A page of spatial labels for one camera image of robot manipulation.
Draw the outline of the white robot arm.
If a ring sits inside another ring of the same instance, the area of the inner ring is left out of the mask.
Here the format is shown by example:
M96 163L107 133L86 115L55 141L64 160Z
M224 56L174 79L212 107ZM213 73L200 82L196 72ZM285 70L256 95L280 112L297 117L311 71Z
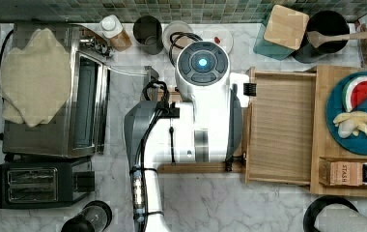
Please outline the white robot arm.
M220 45L201 41L186 46L176 60L180 102L169 101L163 81L145 86L144 100L124 119L135 232L170 232L160 199L160 166L226 161L235 153L248 105L242 78L231 72Z

